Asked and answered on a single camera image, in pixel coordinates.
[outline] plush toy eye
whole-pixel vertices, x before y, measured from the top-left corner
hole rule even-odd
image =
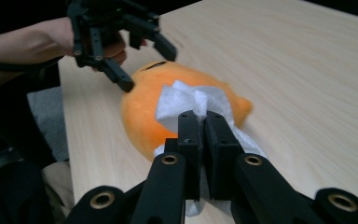
[[[148,69],[154,68],[154,67],[162,66],[162,65],[165,64],[165,63],[166,63],[166,62],[155,63],[155,64],[153,64],[153,65],[151,65],[151,66],[149,66],[149,67],[146,67],[145,70],[148,70]]]

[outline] metal ring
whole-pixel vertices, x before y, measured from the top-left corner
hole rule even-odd
[[[114,200],[115,200],[114,193],[110,191],[103,191],[101,193],[94,195],[94,197],[91,198],[91,200],[89,201],[89,206],[95,209],[103,209],[109,206],[110,204],[112,204]]]
[[[354,212],[358,209],[357,204],[345,195],[332,193],[327,197],[328,201],[335,207],[347,212]]]
[[[261,163],[263,163],[257,156],[247,156],[245,157],[245,161],[250,165],[261,165]]]
[[[178,158],[174,155],[167,155],[161,158],[162,163],[167,165],[173,165],[178,162]]]

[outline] orange plush toy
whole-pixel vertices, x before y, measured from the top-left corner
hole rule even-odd
[[[136,71],[132,79],[134,88],[122,98],[123,124],[132,144],[150,161],[154,159],[154,150],[165,144],[166,138],[177,138],[177,133],[167,130],[155,118],[164,85],[171,86],[175,80],[180,80],[188,86],[214,86],[221,89],[229,100],[237,127],[244,123],[252,110],[252,103],[235,94],[228,84],[179,63],[147,64]]]

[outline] wooden table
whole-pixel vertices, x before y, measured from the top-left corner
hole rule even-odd
[[[241,127],[299,192],[358,196],[358,17],[303,1],[203,0],[161,17],[177,62],[227,82],[255,110]],[[162,57],[128,49],[127,73]],[[123,92],[102,73],[60,63],[75,197],[101,185],[128,190],[151,162],[123,130]],[[186,223],[234,223],[206,203]]]

